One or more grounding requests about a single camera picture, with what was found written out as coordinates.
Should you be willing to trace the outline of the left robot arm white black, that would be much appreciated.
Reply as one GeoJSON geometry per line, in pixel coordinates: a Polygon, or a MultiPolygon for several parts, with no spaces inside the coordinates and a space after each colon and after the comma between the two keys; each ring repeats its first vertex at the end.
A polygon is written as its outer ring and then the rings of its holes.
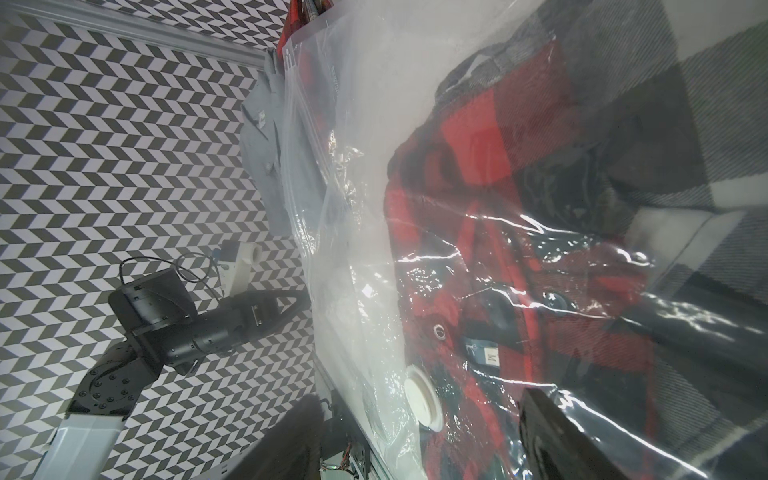
{"type": "Polygon", "coordinates": [[[125,330],[85,374],[37,479],[97,479],[145,388],[172,368],[193,375],[213,355],[280,332],[310,306],[305,290],[247,290],[199,312],[179,274],[161,270],[114,290],[108,303],[125,330]]]}

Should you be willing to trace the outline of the clear vacuum bag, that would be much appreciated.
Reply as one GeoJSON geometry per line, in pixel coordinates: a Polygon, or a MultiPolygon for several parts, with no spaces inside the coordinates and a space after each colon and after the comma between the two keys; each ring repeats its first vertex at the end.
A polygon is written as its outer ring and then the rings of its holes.
{"type": "Polygon", "coordinates": [[[283,55],[388,477],[766,477],[765,2],[339,1],[283,55]]]}

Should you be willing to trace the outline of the red black checked shirt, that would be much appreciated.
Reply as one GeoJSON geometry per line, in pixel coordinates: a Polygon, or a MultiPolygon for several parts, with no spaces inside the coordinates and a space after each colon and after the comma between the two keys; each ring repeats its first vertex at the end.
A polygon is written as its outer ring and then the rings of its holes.
{"type": "Polygon", "coordinates": [[[278,58],[283,59],[282,50],[294,33],[333,6],[333,0],[290,0],[284,27],[276,47],[278,58]]]}

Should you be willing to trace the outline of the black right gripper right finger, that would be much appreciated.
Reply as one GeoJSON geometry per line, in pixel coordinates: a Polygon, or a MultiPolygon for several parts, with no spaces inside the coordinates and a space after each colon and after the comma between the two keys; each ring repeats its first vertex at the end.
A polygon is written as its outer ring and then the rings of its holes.
{"type": "Polygon", "coordinates": [[[519,430],[534,479],[628,479],[539,389],[522,394],[519,430]]]}

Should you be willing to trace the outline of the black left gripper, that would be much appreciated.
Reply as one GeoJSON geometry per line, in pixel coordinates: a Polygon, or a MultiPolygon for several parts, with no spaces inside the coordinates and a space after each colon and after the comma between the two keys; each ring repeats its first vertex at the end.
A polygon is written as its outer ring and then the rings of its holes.
{"type": "Polygon", "coordinates": [[[247,291],[229,297],[216,309],[163,329],[158,334],[162,362],[192,368],[208,355],[278,333],[310,307],[307,290],[247,291]]]}

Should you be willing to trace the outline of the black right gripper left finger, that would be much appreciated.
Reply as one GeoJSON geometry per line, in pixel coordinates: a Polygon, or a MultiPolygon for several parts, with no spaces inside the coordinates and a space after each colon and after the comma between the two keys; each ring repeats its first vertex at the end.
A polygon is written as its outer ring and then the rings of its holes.
{"type": "Polygon", "coordinates": [[[323,436],[321,399],[307,395],[269,429],[225,479],[320,479],[323,436]]]}

